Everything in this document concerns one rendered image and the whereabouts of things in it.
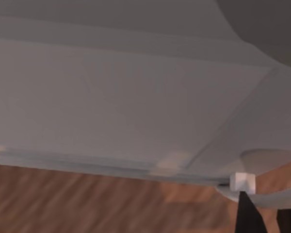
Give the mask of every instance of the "wooden surface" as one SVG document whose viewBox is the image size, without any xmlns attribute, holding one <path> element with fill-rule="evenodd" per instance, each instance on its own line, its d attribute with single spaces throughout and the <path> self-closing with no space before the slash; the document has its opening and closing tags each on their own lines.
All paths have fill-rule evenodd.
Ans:
<svg viewBox="0 0 291 233">
<path fill-rule="evenodd" d="M 291 186 L 291 164 L 258 177 Z M 231 233 L 237 204 L 212 187 L 0 166 L 0 233 Z M 275 210 L 260 210 L 277 233 Z"/>
</svg>

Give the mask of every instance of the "wooden floor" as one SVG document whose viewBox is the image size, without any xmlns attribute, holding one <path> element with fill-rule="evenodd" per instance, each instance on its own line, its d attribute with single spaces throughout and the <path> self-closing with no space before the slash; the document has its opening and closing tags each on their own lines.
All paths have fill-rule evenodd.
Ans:
<svg viewBox="0 0 291 233">
<path fill-rule="evenodd" d="M 259 193 L 289 186 L 291 164 L 258 177 Z M 231 233 L 236 210 L 212 187 L 0 166 L 0 233 Z"/>
</svg>

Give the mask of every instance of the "white cube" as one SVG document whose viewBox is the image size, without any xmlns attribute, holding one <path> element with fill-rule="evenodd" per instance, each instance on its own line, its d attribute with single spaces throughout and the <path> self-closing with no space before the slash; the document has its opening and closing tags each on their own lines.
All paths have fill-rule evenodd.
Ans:
<svg viewBox="0 0 291 233">
<path fill-rule="evenodd" d="M 255 194 L 256 176 L 245 172 L 235 172 L 230 176 L 229 187 L 233 192 L 245 191 L 247 194 Z"/>
</svg>

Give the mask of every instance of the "small white object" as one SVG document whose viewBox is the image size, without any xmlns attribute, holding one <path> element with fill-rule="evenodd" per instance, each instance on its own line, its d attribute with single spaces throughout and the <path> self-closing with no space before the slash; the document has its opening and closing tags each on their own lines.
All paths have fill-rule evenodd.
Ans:
<svg viewBox="0 0 291 233">
<path fill-rule="evenodd" d="M 245 172 L 235 172 L 230 176 L 229 187 L 232 192 L 244 191 L 247 194 L 255 194 L 256 176 Z"/>
</svg>

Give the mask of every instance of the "white panel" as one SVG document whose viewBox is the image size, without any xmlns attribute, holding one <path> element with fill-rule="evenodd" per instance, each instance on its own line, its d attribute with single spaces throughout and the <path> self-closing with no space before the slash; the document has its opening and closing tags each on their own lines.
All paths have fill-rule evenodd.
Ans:
<svg viewBox="0 0 291 233">
<path fill-rule="evenodd" d="M 194 156 L 269 70 L 0 40 L 0 145 L 150 163 Z"/>
</svg>

